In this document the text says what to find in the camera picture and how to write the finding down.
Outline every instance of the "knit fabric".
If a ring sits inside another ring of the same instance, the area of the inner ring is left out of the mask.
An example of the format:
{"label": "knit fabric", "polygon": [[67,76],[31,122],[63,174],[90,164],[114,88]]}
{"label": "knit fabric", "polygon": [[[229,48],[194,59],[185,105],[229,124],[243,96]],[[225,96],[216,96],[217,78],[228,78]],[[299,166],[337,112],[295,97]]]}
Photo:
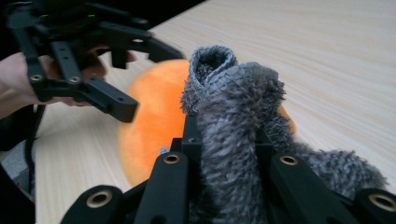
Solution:
{"label": "knit fabric", "polygon": [[266,223],[254,151],[258,130],[276,152],[301,157],[329,189],[348,198],[360,189],[384,188],[385,177],[354,152],[313,150],[295,142],[288,120],[277,111],[283,87],[275,70],[238,64],[226,47],[202,47],[192,54],[181,103],[185,113],[197,112],[203,189],[191,201],[190,223]]}

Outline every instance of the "screw hole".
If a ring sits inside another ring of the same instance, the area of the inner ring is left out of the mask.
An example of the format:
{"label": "screw hole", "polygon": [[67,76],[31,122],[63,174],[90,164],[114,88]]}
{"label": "screw hole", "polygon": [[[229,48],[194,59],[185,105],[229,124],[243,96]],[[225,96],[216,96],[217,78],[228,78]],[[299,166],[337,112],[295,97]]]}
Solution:
{"label": "screw hole", "polygon": [[175,164],[180,161],[180,157],[178,155],[168,155],[163,158],[163,161],[168,164]]}
{"label": "screw hole", "polygon": [[113,194],[110,190],[101,190],[91,195],[87,200],[87,206],[90,208],[99,208],[110,202]]}

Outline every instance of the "finger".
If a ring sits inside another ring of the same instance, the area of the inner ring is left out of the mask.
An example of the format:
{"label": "finger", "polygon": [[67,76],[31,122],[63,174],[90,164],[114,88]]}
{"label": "finger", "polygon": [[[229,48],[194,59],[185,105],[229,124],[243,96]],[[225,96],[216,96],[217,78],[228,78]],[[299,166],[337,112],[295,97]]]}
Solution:
{"label": "finger", "polygon": [[99,77],[101,79],[105,79],[106,69],[102,65],[102,62],[94,56],[90,56],[89,65],[82,70],[82,75],[84,80]]}
{"label": "finger", "polygon": [[[99,55],[97,53],[97,50],[99,50],[99,49],[109,49],[109,46],[107,46],[107,45],[98,45],[95,48],[92,48],[92,49],[88,50],[87,53],[98,57]],[[132,63],[132,62],[136,61],[136,58],[132,54],[131,51],[126,50],[126,53],[127,53],[127,55],[126,55],[126,62],[127,63]]]}
{"label": "finger", "polygon": [[54,97],[53,98],[54,101],[56,102],[62,102],[66,105],[70,105],[70,106],[90,106],[91,104],[88,102],[77,102],[75,101],[72,97]]}

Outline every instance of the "light wood surface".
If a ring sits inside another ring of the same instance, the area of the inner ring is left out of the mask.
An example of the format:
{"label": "light wood surface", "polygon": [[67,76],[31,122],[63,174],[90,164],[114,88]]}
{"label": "light wood surface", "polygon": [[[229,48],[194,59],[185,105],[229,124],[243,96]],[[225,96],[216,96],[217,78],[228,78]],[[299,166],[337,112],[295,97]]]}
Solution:
{"label": "light wood surface", "polygon": [[[396,193],[396,2],[393,0],[209,0],[154,29],[190,58],[224,45],[286,84],[297,138],[315,149],[355,150]],[[153,65],[108,67],[126,91]],[[103,56],[108,64],[108,55]],[[59,223],[86,189],[130,189],[120,166],[119,122],[95,108],[50,105],[36,141],[37,223]]]}

